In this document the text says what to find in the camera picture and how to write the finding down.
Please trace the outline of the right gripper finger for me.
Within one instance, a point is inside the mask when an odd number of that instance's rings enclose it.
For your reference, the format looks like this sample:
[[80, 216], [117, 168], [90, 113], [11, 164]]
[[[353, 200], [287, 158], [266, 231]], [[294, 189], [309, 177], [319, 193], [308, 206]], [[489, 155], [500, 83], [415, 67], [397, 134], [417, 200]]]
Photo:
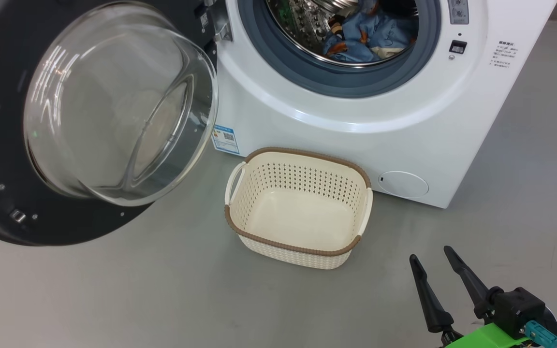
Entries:
[[410, 255], [409, 263], [415, 280], [427, 330], [440, 334], [441, 340], [458, 340], [463, 337], [454, 328], [454, 319], [440, 304], [427, 281], [427, 273], [416, 255]]
[[466, 290], [474, 304], [474, 313], [478, 319], [493, 319], [494, 310], [487, 302], [489, 288], [471, 270], [451, 246], [444, 246], [444, 253], [451, 268], [460, 276]]

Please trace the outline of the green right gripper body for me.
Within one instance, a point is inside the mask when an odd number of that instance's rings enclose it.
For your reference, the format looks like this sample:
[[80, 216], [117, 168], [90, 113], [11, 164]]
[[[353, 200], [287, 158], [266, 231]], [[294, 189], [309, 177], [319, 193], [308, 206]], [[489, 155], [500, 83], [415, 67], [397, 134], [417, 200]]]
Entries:
[[529, 336], [522, 335], [515, 339], [493, 323], [479, 327], [467, 335], [458, 333], [451, 326], [446, 327], [447, 348], [517, 348], [526, 341], [530, 341]]

